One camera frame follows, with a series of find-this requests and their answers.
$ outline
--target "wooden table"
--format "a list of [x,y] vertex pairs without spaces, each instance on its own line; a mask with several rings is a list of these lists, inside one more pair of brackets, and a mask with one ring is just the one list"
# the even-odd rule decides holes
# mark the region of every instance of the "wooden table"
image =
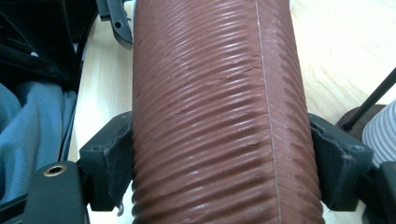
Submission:
[[[395,67],[396,1],[295,0],[291,13],[308,110],[335,123]],[[97,20],[86,48],[69,160],[76,161],[78,149],[110,119],[132,109],[132,59],[110,24]],[[393,88],[380,103],[395,95]],[[131,194],[120,218],[116,211],[91,213],[92,223],[131,223]],[[327,223],[361,223],[363,208],[325,210],[323,216]]]

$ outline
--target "metal ring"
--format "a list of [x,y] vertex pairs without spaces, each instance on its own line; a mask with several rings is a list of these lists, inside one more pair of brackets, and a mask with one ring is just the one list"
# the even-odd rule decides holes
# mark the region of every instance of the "metal ring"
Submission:
[[66,170],[67,170],[67,166],[65,165],[54,165],[48,168],[46,171],[44,171],[44,176],[53,177],[62,174]]

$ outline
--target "brown corrugated tube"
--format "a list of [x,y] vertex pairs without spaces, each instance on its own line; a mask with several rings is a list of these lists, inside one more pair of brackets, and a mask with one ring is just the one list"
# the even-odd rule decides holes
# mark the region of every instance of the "brown corrugated tube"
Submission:
[[289,1],[134,20],[134,222],[323,223]]

